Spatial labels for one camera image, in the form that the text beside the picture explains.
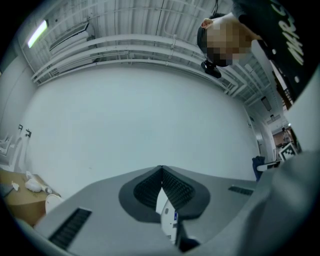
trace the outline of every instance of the ear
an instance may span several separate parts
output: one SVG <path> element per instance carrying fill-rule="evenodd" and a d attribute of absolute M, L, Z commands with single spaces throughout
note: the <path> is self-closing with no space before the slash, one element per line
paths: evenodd
<path fill-rule="evenodd" d="M 205 18 L 201 24 L 201 28 L 207 29 L 211 26 L 211 24 L 214 23 L 211 19 Z"/>

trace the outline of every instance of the black shirt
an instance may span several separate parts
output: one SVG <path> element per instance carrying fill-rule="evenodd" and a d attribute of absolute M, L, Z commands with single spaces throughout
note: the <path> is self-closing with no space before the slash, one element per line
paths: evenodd
<path fill-rule="evenodd" d="M 291 98 L 297 99 L 319 63 L 316 7 L 303 0 L 233 0 L 233 3 L 232 14 L 263 39 L 265 44 L 259 42 L 262 49 L 287 81 Z"/>

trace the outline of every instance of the air conditioning unit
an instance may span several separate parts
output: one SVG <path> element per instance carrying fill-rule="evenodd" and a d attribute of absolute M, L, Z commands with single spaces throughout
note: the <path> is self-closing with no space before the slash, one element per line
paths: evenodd
<path fill-rule="evenodd" d="M 84 42 L 90 41 L 95 39 L 95 31 L 91 24 L 88 22 L 78 24 L 77 26 L 74 26 L 71 29 L 68 29 L 61 37 L 59 37 L 53 44 L 50 45 L 49 51 L 52 54 L 50 59 L 54 58 L 55 56 L 65 52 L 66 50 L 75 47 L 76 45 L 82 44 Z M 87 51 L 89 49 L 96 48 L 96 45 L 90 45 L 88 47 L 81 48 L 77 51 L 74 51 L 72 53 L 66 54 L 63 58 L 60 58 L 60 62 L 70 56 L 73 56 L 75 54 Z M 67 63 L 61 67 L 55 68 L 52 73 L 61 74 L 63 72 L 66 72 L 68 70 L 72 70 L 74 68 L 87 65 L 90 63 L 93 63 L 95 59 L 85 59 L 85 60 L 76 60 L 76 63 Z"/>

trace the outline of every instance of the skin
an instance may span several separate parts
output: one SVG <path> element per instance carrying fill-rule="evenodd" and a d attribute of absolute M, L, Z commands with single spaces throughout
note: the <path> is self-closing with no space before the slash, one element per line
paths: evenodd
<path fill-rule="evenodd" d="M 232 13 L 214 19 L 205 18 L 201 27 L 207 30 L 208 51 L 218 54 L 221 60 L 239 60 L 251 48 L 253 40 L 261 40 Z"/>

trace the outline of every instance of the ceiling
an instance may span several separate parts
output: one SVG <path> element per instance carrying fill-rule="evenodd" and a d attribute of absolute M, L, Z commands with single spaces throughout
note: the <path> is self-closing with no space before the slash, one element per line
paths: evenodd
<path fill-rule="evenodd" d="M 202 20 L 211 15 L 214 5 L 214 0 L 46 1 L 27 18 L 17 38 L 30 67 L 38 73 L 33 80 L 41 85 L 63 75 L 62 69 L 50 70 L 59 64 L 49 62 L 53 57 L 50 45 L 76 25 L 89 22 L 94 39 L 101 39 L 94 45 L 100 50 L 81 57 L 76 54 L 84 52 L 84 48 L 70 53 L 74 56 L 73 62 L 61 62 L 64 68 L 73 64 L 73 70 L 68 73 L 77 70 L 74 66 L 88 58 L 95 59 L 99 65 L 121 62 L 160 65 L 212 81 L 226 94 L 257 108 L 267 121 L 270 114 L 259 109 L 257 100 L 266 95 L 277 108 L 279 99 L 273 95 L 273 83 L 254 54 L 247 54 L 236 65 L 220 68 L 220 79 L 205 74 L 200 66 L 204 56 L 197 47 L 197 31 Z M 219 13 L 227 14 L 231 9 L 232 0 L 219 1 Z M 27 42 L 43 20 L 48 21 L 48 28 L 29 48 Z"/>

